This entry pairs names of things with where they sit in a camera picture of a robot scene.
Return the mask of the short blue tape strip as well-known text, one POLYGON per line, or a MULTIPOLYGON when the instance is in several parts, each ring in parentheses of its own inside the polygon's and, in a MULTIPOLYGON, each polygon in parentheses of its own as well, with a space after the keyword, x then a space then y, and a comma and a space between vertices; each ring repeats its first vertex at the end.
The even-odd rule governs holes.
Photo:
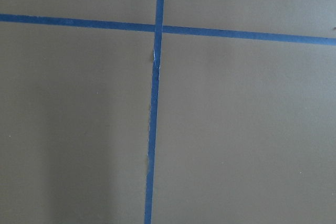
POLYGON ((151 103, 149 118, 149 139, 148 139, 148 168, 146 175, 144 223, 150 224, 152 220, 153 185, 155 169, 155 147, 157 129, 157 108, 160 85, 160 66, 163 34, 164 0, 156 0, 154 44, 153 44, 153 66, 151 82, 151 103))

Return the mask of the long blue tape strip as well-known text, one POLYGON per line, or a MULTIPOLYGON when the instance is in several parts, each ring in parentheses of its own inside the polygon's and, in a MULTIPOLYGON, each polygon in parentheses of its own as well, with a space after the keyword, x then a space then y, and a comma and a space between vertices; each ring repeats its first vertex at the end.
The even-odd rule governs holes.
MULTIPOLYGON (((125 23, 125 22, 45 17, 45 16, 14 15, 14 14, 1 14, 1 21, 9 23, 144 31, 152 33, 155 30, 155 26, 152 24, 125 23)), ((221 29, 180 27, 180 26, 163 26, 162 31, 166 34, 225 37, 225 38, 335 46, 335 39, 326 37, 258 33, 251 31, 221 30, 221 29)))

